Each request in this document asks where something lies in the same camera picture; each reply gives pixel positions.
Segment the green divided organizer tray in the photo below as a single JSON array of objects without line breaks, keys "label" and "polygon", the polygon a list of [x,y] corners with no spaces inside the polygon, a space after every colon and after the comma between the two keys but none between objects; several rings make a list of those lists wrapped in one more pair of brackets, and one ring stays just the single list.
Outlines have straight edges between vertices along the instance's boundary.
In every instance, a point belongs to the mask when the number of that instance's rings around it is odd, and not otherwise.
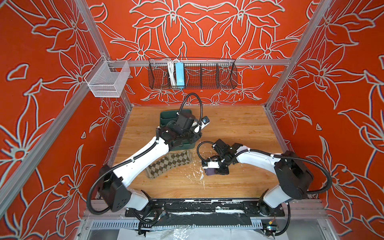
[{"label": "green divided organizer tray", "polygon": [[[160,127],[169,127],[172,130],[176,126],[176,121],[179,110],[169,110],[169,111],[162,111],[160,113]],[[177,147],[174,147],[171,151],[184,151],[184,150],[191,150],[195,148],[196,143],[191,143],[188,140],[183,140],[181,144]]]}]

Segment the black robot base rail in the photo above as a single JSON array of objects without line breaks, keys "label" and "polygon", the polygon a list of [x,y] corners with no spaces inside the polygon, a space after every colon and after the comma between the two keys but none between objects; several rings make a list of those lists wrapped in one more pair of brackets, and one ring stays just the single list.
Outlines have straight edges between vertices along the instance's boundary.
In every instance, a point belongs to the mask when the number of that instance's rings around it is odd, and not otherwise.
[{"label": "black robot base rail", "polygon": [[263,214],[259,199],[152,199],[141,211],[127,208],[126,217],[139,217],[151,227],[244,227],[261,229],[284,219],[282,205]]}]

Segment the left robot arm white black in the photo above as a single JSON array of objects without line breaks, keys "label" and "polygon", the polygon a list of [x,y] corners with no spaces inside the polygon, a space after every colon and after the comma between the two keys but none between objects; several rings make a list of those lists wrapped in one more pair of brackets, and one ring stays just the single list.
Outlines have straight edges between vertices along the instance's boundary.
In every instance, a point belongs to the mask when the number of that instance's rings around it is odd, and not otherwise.
[{"label": "left robot arm white black", "polygon": [[142,211],[149,205],[149,197],[143,191],[131,189],[133,180],[149,165],[178,147],[183,141],[197,142],[210,119],[200,111],[199,118],[184,112],[184,100],[177,111],[176,120],[156,128],[156,135],[143,148],[125,161],[113,167],[103,167],[99,178],[87,195],[87,209],[93,215],[122,208]]}]

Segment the olive argyle patterned sock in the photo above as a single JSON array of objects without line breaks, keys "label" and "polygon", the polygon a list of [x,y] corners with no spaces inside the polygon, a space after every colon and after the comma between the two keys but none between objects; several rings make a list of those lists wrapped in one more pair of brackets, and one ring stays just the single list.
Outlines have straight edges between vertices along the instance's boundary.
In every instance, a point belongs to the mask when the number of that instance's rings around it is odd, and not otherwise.
[{"label": "olive argyle patterned sock", "polygon": [[192,161],[193,156],[188,150],[177,153],[168,153],[146,167],[144,173],[150,180],[154,180],[169,170],[188,165]]}]

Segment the purple teal yellow sock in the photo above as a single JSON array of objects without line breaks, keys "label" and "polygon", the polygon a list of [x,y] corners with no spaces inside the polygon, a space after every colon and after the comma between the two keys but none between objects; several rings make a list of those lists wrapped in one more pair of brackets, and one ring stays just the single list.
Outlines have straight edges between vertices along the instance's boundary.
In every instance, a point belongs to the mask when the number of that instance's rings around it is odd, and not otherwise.
[{"label": "purple teal yellow sock", "polygon": [[207,176],[212,176],[212,175],[216,175],[216,169],[214,168],[207,168],[207,169],[204,169],[205,170],[205,174]]}]

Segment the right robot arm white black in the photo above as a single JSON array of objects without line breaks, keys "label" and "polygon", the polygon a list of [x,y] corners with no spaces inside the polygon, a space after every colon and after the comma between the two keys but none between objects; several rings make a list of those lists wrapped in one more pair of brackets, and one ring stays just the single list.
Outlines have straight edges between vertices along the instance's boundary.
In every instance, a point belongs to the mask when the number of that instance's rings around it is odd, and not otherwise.
[{"label": "right robot arm white black", "polygon": [[[199,143],[197,155],[207,175],[228,175],[229,166],[237,163],[249,164],[275,174],[279,183],[274,188],[266,190],[258,201],[257,210],[262,216],[270,216],[272,210],[282,203],[327,192],[333,183],[328,170],[315,162],[298,157],[291,151],[272,154],[239,143],[230,146],[219,139],[214,143],[210,141]],[[318,190],[309,190],[314,175],[305,163],[321,170],[327,179],[325,186]]]}]

